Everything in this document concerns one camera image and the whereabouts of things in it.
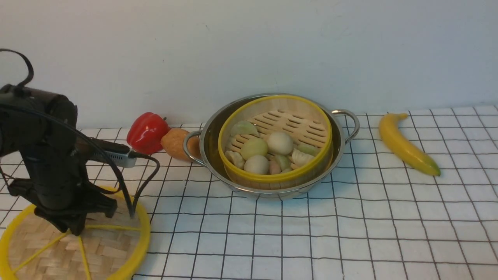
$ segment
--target grid pattern tablecloth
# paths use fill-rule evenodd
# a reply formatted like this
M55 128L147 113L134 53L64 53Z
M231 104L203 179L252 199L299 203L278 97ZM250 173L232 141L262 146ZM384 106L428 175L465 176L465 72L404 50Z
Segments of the grid pattern tablecloth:
M498 109L413 111L400 123L439 164L437 178L387 150L380 118L359 116L362 128L332 174L283 202L246 199L206 168L155 154L162 167L140 199L153 233L133 279L495 279ZM352 130L349 120L339 121ZM128 129L83 132L126 143ZM139 160L123 170L131 193L153 165ZM17 153L4 157L2 168L28 176ZM96 184L116 184L108 166L89 162L88 172ZM25 206L2 187L0 234Z

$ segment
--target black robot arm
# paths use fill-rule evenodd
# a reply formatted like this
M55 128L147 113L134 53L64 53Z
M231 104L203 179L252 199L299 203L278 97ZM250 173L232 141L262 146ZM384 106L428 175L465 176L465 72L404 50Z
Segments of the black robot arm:
M133 216L138 196L157 173L159 162L131 151L128 146L90 139L76 130L77 107L63 95L25 87L33 77L33 69L24 55L15 53L25 60L29 74L17 86L5 85L0 89L0 157L19 151L30 178L14 179L7 186L9 193L34 204L35 215L59 231L69 229L77 236L85 227L88 213L113 216L117 203L104 194L122 191ZM116 162L132 167L137 157L153 160L158 166L132 203ZM89 181L89 159L111 166L119 182L117 191L101 189Z

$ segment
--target pot handle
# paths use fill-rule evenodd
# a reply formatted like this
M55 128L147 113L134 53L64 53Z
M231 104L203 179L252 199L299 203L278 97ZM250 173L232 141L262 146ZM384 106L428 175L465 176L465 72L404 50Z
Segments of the pot handle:
M355 129L353 129L353 132L349 135L348 138L346 138L344 143L348 143L349 141L354 139L355 136L360 131L360 120L358 120L358 117L355 114L353 114L353 112L346 110L346 109L333 110L332 114L334 114L334 115L335 114L343 114L343 115L346 115L346 116L350 117L351 119L353 119L353 122L355 123Z
M191 159L193 160L195 163L201 165L201 166L204 166L206 167L206 164L200 159L200 158L196 158L194 157L188 150L188 146L187 146L187 143L188 143L188 140L194 136L198 136L198 135L201 135L202 131L194 131L194 132L191 132L189 134L187 134L187 136L185 136L185 139L183 140L183 152Z

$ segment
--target woven bamboo mat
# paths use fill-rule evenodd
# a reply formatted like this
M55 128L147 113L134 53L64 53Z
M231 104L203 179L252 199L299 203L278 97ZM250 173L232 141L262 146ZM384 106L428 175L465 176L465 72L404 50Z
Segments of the woven bamboo mat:
M130 219L121 198L118 198L118 209L112 219L107 219L103 214L87 216L87 226L106 224L140 227L137 217ZM10 267L17 268L61 235L49 222L29 214L16 228L10 241ZM81 238L92 280L106 279L116 272L133 253L139 237L138 231L86 228ZM87 279L78 237L63 237L22 267L16 276L18 279L33 280Z

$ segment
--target red bell pepper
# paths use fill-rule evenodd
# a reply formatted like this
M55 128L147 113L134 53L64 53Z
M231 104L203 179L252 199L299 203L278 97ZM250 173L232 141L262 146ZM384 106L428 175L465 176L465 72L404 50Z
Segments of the red bell pepper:
M147 112L135 120L126 142L137 152L152 154L162 150L161 138L171 130L166 118Z

